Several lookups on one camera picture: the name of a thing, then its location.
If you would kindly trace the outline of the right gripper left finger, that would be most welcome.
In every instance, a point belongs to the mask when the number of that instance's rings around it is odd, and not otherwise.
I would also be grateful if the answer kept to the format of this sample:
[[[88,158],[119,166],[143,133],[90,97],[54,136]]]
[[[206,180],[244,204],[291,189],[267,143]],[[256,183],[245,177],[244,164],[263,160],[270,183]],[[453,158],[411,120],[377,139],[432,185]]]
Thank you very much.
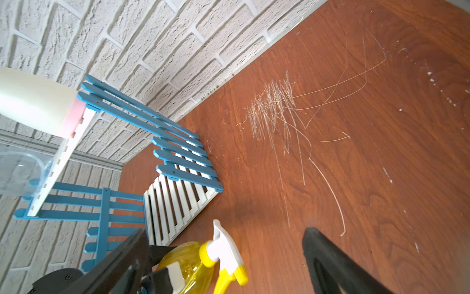
[[[109,294],[125,280],[125,294],[135,294],[151,270],[146,232],[138,229],[107,255],[89,273],[62,290],[63,294]]]

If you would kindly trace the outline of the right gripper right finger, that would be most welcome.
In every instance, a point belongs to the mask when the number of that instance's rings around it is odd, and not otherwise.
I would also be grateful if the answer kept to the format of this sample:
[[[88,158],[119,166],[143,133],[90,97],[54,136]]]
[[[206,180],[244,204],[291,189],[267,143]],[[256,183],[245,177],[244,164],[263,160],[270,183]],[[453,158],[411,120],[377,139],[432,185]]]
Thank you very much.
[[[302,249],[316,294],[391,293],[314,227],[305,230]]]

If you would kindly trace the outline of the yellow spray bottle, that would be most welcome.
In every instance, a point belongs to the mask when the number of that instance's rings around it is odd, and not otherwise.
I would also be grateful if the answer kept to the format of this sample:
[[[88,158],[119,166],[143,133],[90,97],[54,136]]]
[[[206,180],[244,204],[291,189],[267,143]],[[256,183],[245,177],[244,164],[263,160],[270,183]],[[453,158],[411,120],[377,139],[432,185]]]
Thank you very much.
[[[233,281],[241,286],[248,283],[247,269],[236,243],[219,220],[213,220],[213,228],[211,240],[179,245],[158,264],[158,270],[168,270],[174,294],[205,294],[216,264],[219,264],[219,276],[215,294],[224,294]]]

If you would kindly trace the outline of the blue white wooden shelf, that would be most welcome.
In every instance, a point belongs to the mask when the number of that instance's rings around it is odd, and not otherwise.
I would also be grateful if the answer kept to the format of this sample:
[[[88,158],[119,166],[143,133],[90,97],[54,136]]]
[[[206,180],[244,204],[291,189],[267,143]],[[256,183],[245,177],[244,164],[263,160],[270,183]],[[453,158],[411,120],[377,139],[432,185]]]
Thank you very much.
[[[64,142],[39,196],[25,197],[16,219],[90,222],[82,263],[89,271],[121,240],[145,228],[152,245],[168,246],[223,191],[198,135],[111,85],[87,75],[78,98],[86,106],[77,136],[93,115],[106,113],[148,134],[151,144],[124,167],[126,191],[58,181],[77,139]]]

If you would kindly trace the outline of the clear blue spray bottle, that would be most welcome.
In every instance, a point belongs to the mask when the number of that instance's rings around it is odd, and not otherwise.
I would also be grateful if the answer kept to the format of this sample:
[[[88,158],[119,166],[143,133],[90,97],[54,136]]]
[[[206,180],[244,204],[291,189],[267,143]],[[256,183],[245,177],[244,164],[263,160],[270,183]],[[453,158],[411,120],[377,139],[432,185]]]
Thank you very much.
[[[24,148],[1,145],[1,195],[36,196],[51,169],[53,157]]]

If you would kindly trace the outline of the white pink spray bottle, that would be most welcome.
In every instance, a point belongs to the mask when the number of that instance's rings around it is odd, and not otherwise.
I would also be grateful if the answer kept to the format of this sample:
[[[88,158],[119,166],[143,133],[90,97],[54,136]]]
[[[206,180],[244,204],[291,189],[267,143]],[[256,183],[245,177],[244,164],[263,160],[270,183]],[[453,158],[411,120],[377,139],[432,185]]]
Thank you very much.
[[[69,139],[85,109],[77,90],[29,72],[1,67],[1,115]]]

